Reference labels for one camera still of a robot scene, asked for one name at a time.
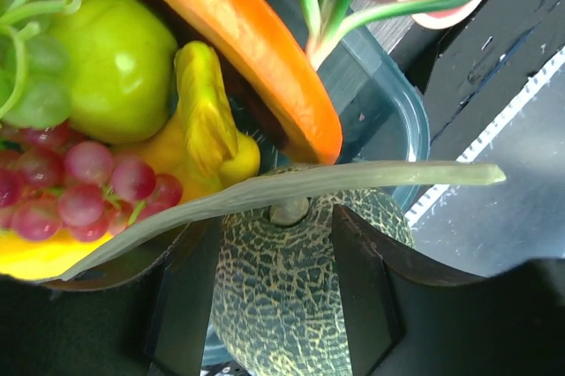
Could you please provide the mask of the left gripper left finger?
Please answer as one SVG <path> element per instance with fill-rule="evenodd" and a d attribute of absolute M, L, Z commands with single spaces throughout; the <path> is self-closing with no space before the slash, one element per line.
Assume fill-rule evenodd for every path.
<path fill-rule="evenodd" d="M 74 281 L 3 277 L 2 374 L 199 374 L 218 246 L 208 219 Z"/>

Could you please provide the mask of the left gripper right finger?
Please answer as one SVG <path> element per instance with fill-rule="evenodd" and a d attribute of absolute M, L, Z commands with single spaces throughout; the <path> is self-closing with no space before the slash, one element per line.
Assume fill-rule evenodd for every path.
<path fill-rule="evenodd" d="M 331 241 L 356 375 L 561 375 L 564 262 L 491 277 L 450 267 L 333 210 Z"/>

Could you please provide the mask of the green netted melon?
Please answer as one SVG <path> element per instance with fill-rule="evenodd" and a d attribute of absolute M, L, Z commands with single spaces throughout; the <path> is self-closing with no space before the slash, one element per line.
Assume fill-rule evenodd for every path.
<path fill-rule="evenodd" d="M 503 182 L 488 162 L 294 163 L 137 222 L 71 266 L 114 259 L 179 225 L 221 220 L 211 319 L 228 352 L 257 375 L 349 375 L 343 306 L 330 240 L 345 206 L 385 235 L 414 245 L 389 186 Z"/>

